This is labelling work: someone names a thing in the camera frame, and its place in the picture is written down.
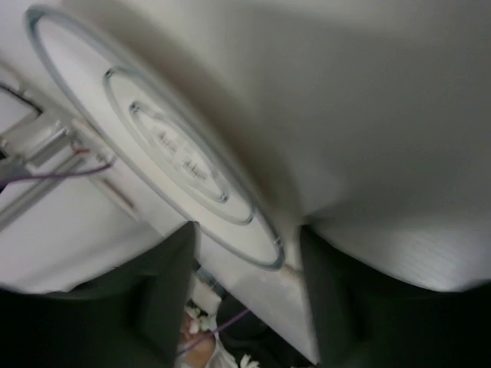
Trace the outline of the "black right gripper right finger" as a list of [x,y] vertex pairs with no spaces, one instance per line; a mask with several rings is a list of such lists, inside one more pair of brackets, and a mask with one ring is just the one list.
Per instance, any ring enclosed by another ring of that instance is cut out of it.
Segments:
[[490,283],[439,292],[339,251],[310,226],[302,268],[322,367],[488,367]]

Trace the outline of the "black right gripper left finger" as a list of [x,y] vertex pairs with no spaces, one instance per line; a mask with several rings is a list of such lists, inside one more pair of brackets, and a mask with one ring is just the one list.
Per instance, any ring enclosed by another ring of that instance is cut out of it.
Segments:
[[198,225],[71,291],[1,289],[3,367],[172,367]]

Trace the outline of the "red patterned glass plate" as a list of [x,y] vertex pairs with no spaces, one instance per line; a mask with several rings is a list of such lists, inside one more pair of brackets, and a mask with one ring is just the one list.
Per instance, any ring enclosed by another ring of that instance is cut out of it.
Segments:
[[162,200],[251,265],[283,266],[283,237],[243,165],[175,87],[67,12],[32,5],[25,23],[55,84]]

